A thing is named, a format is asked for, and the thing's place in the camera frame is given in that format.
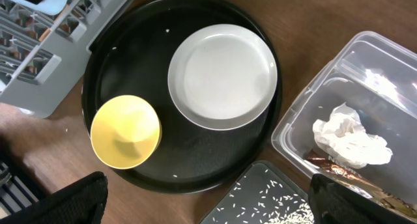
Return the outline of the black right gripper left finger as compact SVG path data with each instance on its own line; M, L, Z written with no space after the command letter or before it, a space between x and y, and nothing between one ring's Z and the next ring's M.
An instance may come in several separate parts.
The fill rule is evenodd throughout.
M108 199L108 179L100 171L72 183L1 224L100 224Z

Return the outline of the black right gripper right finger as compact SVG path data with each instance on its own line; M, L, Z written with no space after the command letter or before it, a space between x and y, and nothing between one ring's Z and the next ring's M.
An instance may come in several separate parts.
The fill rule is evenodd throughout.
M413 224L322 175L313 175L308 203L315 224Z

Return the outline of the gold snack wrapper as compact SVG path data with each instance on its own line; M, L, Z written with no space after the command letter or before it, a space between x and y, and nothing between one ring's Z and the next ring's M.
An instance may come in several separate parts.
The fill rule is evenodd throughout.
M379 206L405 217L410 221L416 222L416 210L410 204L405 203L395 195L387 193L380 187L366 180L356 171L348 167L338 165L336 162L322 157L314 151L309 153L305 162L311 164L321 174L331 178L370 201L373 201Z

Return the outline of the white tissue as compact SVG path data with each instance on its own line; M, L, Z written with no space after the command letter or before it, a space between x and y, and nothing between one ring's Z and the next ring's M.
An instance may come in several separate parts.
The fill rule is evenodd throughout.
M368 134L358 112L346 104L335 107L328 121L317 119L312 131L321 150L353 169L384 165L393 156L387 141L379 135Z

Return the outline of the yellow bowl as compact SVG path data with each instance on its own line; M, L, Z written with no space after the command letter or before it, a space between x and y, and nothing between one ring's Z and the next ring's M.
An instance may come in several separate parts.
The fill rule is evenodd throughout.
M122 95L107 101L96 112L90 127L97 158L113 169L132 169L155 152L162 139L162 125L146 100Z

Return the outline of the grey-white round plate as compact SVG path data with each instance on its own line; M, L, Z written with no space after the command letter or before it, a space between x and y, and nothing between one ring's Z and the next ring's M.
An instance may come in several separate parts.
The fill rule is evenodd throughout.
M191 34L174 52L167 73L178 111L215 131L253 122L270 105L277 84L274 52L259 35L233 24Z

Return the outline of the clear plastic waste bin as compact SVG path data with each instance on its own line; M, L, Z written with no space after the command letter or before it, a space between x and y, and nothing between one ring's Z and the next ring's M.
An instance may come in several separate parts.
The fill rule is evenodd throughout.
M416 210L416 54L377 33L358 33L297 96L272 134L273 147L307 176L320 173L305 162L311 151L342 165L312 131L341 104L393 152L387 164L348 168Z

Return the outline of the grey plastic dishwasher rack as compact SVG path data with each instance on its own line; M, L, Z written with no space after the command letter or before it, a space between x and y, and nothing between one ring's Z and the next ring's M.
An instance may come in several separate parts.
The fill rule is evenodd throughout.
M49 117L85 72L91 45L133 0L68 0L50 16L1 0L1 102Z

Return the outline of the black rectangular tray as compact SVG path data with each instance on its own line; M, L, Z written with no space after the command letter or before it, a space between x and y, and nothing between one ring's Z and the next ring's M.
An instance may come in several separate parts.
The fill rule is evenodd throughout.
M200 224L314 223L308 195L268 161L256 161Z

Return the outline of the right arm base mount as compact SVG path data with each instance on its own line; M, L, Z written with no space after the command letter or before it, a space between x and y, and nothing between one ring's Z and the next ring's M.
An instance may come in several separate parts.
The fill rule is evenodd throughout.
M1 153L1 219L45 197L41 187L10 156Z

